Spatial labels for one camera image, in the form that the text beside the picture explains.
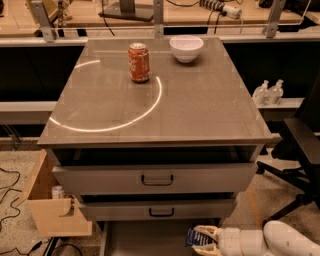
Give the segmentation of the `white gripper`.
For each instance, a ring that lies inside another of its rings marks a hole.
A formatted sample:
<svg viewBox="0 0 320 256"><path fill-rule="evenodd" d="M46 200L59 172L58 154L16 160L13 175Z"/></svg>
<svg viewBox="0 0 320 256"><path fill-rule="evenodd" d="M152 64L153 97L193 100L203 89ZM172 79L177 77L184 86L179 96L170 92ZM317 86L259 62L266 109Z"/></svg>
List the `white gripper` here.
<svg viewBox="0 0 320 256"><path fill-rule="evenodd" d="M195 231L218 240L218 247L223 256L243 256L241 250L241 231L238 228L218 228L210 225L197 225ZM215 245L192 246L193 250L201 256L220 256Z"/></svg>

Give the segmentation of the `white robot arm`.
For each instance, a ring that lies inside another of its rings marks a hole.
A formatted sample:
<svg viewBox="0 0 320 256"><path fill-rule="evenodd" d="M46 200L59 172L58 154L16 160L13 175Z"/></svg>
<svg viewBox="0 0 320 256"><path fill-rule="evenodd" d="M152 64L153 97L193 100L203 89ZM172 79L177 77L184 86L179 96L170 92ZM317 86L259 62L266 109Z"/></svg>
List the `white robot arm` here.
<svg viewBox="0 0 320 256"><path fill-rule="evenodd" d="M186 244L201 256L320 256L320 246L281 221L269 221L261 230L190 228Z"/></svg>

